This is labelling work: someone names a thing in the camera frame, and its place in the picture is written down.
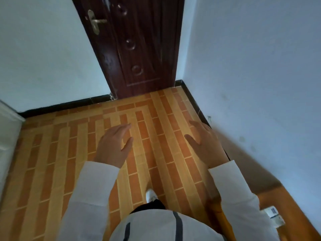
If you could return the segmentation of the person's left hand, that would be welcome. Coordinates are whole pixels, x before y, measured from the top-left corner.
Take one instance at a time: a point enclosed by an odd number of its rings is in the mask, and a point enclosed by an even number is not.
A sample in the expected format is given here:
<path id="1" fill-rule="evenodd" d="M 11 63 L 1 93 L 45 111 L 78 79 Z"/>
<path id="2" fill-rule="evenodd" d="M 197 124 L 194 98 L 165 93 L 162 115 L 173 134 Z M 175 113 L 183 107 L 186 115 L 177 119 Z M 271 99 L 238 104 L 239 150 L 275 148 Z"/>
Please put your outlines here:
<path id="1" fill-rule="evenodd" d="M 121 154 L 122 140 L 130 128 L 131 124 L 121 124 L 108 129 L 99 141 L 94 162 L 121 169 L 128 157 Z"/>

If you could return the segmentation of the person's right hand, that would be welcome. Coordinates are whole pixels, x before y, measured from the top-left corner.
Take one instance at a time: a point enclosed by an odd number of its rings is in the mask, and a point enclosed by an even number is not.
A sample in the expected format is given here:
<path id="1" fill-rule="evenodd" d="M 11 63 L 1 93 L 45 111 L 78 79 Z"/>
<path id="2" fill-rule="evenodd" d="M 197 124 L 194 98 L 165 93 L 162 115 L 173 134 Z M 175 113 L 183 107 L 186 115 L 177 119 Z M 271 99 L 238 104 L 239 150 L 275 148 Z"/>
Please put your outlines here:
<path id="1" fill-rule="evenodd" d="M 208 125 L 193 120 L 189 122 L 199 135 L 198 143 L 201 145 L 201 150 L 200 154 L 196 155 L 209 169 L 230 161 L 216 133 Z"/>

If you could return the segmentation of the person's left forearm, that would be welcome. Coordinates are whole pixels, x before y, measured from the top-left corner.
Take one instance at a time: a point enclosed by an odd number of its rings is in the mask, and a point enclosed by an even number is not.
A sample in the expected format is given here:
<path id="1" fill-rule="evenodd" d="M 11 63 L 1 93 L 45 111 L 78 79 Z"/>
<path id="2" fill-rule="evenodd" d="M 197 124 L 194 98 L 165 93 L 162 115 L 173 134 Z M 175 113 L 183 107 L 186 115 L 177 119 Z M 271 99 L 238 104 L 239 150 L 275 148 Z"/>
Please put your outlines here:
<path id="1" fill-rule="evenodd" d="M 62 218 L 57 241 L 102 241 L 119 168 L 86 162 Z"/>

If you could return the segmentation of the person's right forearm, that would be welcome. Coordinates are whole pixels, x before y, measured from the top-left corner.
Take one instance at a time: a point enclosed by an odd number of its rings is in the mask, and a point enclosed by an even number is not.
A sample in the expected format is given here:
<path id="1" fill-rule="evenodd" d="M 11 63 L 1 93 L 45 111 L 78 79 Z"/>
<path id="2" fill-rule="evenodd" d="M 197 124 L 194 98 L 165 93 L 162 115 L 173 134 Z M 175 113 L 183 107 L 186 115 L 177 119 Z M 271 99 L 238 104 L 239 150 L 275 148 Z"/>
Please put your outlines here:
<path id="1" fill-rule="evenodd" d="M 270 217 L 260 210 L 235 161 L 209 169 L 221 197 L 221 207 L 236 241 L 280 241 Z"/>

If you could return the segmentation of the black baseboard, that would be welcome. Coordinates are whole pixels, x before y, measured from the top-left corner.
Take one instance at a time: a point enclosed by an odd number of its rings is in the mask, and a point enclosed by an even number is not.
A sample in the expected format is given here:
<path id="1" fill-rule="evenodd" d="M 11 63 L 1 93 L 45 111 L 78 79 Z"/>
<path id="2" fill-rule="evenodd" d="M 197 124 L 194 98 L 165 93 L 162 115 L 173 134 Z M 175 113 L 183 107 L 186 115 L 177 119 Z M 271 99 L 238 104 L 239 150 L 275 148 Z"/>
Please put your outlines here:
<path id="1" fill-rule="evenodd" d="M 65 103 L 51 105 L 51 106 L 37 108 L 37 109 L 30 109 L 24 112 L 18 112 L 18 115 L 22 116 L 23 118 L 29 118 L 29 117 L 35 117 L 35 116 L 39 116 L 47 113 L 59 112 L 62 110 L 74 109 L 82 106 L 89 106 L 97 103 L 108 102 L 112 100 L 114 100 L 114 97 L 112 93 L 110 93 L 102 96 L 90 97 L 86 99 L 65 102 Z"/>
<path id="2" fill-rule="evenodd" d="M 200 121 L 206 125 L 208 125 L 210 128 L 210 124 L 208 123 L 207 119 L 205 118 L 204 114 L 202 113 L 202 111 L 200 110 L 197 102 L 195 101 L 194 97 L 192 96 L 192 94 L 190 93 L 188 87 L 186 86 L 185 82 L 183 80 L 176 80 L 175 81 L 175 85 L 174 87 L 179 87 L 181 86 L 183 91 L 185 92 L 188 100 L 190 101 L 193 109 L 195 110 L 195 112 L 197 113 Z"/>

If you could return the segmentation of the white shoe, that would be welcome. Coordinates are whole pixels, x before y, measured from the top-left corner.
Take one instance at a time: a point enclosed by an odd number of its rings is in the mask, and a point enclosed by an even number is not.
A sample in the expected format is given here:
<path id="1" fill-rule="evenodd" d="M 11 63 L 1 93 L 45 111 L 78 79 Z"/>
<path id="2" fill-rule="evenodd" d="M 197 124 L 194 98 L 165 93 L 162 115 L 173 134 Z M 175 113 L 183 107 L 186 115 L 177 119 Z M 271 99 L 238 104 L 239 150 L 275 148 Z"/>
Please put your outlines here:
<path id="1" fill-rule="evenodd" d="M 146 191 L 146 202 L 151 203 L 158 199 L 158 196 L 156 195 L 155 191 L 153 189 L 148 189 Z"/>

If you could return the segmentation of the black trouser leg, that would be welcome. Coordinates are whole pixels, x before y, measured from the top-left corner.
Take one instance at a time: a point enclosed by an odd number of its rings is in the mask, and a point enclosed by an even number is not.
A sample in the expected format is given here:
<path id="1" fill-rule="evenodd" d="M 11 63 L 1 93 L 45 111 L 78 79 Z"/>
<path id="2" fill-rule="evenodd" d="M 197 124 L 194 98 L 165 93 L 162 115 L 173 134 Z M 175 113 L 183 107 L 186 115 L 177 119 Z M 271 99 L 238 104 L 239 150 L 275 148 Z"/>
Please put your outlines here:
<path id="1" fill-rule="evenodd" d="M 166 210 L 166 207 L 159 199 L 155 199 L 149 203 L 145 203 L 136 207 L 130 214 L 133 214 L 139 211 L 153 210 L 153 209 Z"/>

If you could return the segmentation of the white jacket torso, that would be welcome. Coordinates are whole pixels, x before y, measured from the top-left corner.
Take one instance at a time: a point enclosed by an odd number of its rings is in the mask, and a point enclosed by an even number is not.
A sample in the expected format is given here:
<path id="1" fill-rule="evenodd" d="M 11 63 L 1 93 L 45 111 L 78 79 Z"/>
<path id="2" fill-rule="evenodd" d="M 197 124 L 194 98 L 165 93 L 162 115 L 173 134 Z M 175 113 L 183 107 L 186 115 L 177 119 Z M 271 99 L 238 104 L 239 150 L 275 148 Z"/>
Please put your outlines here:
<path id="1" fill-rule="evenodd" d="M 227 241 L 206 224 L 171 210 L 144 210 L 122 220 L 110 241 Z"/>

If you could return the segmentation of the dark brown wooden door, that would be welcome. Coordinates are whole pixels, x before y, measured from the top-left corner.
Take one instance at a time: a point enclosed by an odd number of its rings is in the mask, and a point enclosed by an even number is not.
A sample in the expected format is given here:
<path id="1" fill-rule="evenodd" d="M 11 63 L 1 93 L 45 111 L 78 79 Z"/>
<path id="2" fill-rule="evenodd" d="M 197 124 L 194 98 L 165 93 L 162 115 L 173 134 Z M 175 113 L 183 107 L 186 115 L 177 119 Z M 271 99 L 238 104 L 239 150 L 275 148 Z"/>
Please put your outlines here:
<path id="1" fill-rule="evenodd" d="M 115 99 L 174 87 L 185 0 L 72 1 Z"/>

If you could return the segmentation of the small white box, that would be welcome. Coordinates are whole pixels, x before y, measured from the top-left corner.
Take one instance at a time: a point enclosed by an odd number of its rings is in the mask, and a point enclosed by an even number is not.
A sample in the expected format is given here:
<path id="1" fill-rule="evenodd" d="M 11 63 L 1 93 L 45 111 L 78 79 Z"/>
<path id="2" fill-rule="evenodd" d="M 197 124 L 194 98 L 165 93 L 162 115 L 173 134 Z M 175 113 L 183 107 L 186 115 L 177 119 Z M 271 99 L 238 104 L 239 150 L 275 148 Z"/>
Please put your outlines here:
<path id="1" fill-rule="evenodd" d="M 268 215 L 268 217 L 271 220 L 271 223 L 273 224 L 273 226 L 275 228 L 279 228 L 279 227 L 285 225 L 284 219 L 279 214 L 279 212 L 278 212 L 278 210 L 276 209 L 275 206 L 269 206 L 269 207 L 261 210 L 261 212 L 266 213 Z"/>

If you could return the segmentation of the white panel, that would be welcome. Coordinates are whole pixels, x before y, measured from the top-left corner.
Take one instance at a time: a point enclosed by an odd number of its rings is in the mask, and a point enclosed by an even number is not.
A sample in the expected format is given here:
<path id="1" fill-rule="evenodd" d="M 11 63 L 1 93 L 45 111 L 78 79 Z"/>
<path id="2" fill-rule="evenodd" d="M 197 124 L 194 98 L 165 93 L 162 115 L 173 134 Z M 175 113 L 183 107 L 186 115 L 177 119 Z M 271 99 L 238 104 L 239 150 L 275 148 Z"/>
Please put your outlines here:
<path id="1" fill-rule="evenodd" d="M 25 118 L 0 100 L 0 201 Z"/>

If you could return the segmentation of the orange wooden furniture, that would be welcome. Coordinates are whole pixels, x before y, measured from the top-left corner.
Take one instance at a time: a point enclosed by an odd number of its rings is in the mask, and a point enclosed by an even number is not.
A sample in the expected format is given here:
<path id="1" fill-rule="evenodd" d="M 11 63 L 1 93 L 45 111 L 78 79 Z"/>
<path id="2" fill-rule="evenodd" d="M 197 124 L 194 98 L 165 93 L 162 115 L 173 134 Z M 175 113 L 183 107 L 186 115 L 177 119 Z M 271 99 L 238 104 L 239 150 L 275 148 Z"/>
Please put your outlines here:
<path id="1" fill-rule="evenodd" d="M 321 235 L 282 185 L 262 191 L 257 196 L 260 209 L 274 206 L 285 221 L 285 225 L 277 228 L 281 241 L 321 241 Z M 209 209 L 215 215 L 218 231 L 227 241 L 236 241 L 232 227 L 222 211 L 221 199 L 211 201 Z"/>

